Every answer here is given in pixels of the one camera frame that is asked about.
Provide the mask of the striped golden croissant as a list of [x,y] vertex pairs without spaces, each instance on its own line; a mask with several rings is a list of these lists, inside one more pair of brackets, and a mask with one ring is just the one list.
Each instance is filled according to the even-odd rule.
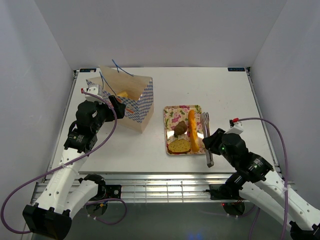
[[121,91],[117,94],[118,97],[128,98],[129,95],[126,91]]

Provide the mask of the blue checkered paper bag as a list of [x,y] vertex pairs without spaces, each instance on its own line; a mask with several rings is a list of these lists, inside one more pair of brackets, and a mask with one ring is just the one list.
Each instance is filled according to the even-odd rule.
[[[98,77],[86,79],[87,86],[102,86],[102,98],[114,95],[125,104],[125,116],[118,123],[124,127],[143,133],[154,113],[154,83],[150,76],[135,75],[123,69],[99,66]],[[117,96],[126,91],[128,98]]]

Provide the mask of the long orange wavy bread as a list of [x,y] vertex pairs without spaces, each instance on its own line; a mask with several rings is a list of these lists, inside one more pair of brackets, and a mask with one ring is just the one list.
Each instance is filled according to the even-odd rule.
[[194,153],[197,153],[200,150],[200,147],[199,147],[199,141],[198,141],[195,111],[193,109],[188,112],[188,127],[190,132],[189,137],[190,137],[191,149]]

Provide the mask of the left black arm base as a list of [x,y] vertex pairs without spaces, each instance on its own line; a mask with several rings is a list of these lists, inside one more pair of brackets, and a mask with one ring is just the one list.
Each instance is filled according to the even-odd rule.
[[[103,199],[120,199],[121,198],[121,192],[122,192],[122,186],[121,185],[106,185],[101,186],[98,190],[98,193],[96,196],[92,197],[89,202],[94,202],[98,200]],[[99,203],[94,203],[91,205],[86,205],[85,209],[86,212],[89,215],[92,215],[94,217],[100,217],[102,216],[108,208],[108,203],[106,201],[102,201]]]

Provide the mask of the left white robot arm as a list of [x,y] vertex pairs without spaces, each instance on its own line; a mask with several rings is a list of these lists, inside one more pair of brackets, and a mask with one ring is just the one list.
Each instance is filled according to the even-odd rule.
[[59,166],[43,193],[33,205],[26,205],[22,215],[32,233],[54,240],[63,240],[72,226],[72,219],[90,200],[106,195],[103,178],[88,175],[79,187],[70,192],[79,170],[98,140],[97,133],[105,122],[116,122],[125,116],[125,104],[114,95],[106,102],[85,100],[77,107],[75,121],[69,127]]

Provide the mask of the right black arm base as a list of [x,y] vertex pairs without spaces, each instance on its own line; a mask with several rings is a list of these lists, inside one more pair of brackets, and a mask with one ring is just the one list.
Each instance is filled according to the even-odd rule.
[[256,209],[256,206],[253,205],[250,210],[245,212],[246,205],[244,199],[240,197],[239,191],[231,188],[227,184],[219,187],[210,184],[205,192],[210,194],[211,200],[222,200],[223,210],[229,217],[244,218]]

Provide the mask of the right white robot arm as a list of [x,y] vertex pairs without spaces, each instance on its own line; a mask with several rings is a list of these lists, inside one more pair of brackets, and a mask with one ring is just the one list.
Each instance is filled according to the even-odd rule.
[[320,211],[304,200],[262,156],[248,150],[238,130],[218,129],[203,139],[206,150],[223,156],[235,173],[222,186],[231,199],[249,200],[276,220],[290,226],[294,240],[320,238]]

